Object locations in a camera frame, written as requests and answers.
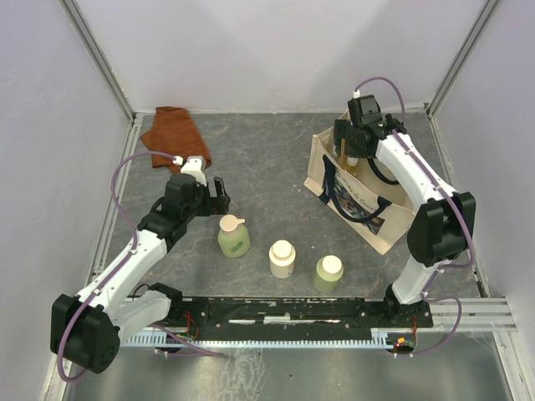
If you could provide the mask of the green bottle with white cap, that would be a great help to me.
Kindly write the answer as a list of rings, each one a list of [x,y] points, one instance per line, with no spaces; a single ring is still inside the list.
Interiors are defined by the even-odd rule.
[[[344,274],[342,261],[334,255],[318,260],[313,275],[313,285],[320,292],[332,292]]]

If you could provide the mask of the beige canvas tote bag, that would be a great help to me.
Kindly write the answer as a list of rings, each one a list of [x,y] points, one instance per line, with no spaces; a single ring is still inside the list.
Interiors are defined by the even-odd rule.
[[[401,185],[376,176],[368,161],[353,167],[334,154],[334,127],[312,136],[305,187],[384,255],[410,228],[415,212]]]

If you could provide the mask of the clear amber liquid bottle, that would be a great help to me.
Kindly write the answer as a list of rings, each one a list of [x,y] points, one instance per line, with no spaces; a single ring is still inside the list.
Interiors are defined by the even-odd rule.
[[[359,167],[359,158],[348,157],[343,155],[339,158],[339,166],[348,174],[356,176]]]

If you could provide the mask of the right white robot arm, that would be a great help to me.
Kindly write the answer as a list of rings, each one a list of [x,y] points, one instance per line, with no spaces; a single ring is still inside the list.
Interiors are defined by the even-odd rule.
[[[447,184],[421,156],[402,121],[382,114],[372,95],[355,93],[349,117],[334,123],[334,152],[354,163],[377,160],[394,176],[415,207],[407,232],[410,258],[382,307],[384,320],[399,327],[412,318],[431,283],[464,251],[472,250],[476,201]]]

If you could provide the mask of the green pump bottle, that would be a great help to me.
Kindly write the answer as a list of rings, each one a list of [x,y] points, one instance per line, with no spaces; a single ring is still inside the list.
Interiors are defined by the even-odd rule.
[[[217,240],[225,256],[237,258],[249,251],[250,237],[244,219],[227,214],[220,219],[219,226]]]

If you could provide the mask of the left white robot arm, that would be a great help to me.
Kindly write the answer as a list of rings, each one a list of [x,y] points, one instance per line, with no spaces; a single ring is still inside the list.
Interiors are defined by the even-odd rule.
[[[224,216],[230,196],[222,178],[216,194],[193,175],[173,175],[165,193],[137,226],[123,251],[87,287],[74,296],[60,295],[51,312],[50,349],[92,373],[111,365],[120,345],[152,323],[175,326],[184,317],[180,291],[156,283],[132,302],[141,278],[186,234],[196,217]]]

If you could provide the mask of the cream bottle with cap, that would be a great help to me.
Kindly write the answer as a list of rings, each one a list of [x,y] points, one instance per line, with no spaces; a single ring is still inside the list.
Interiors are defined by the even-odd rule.
[[[270,247],[268,256],[270,270],[275,277],[285,279],[293,274],[296,251],[289,241],[276,241]]]

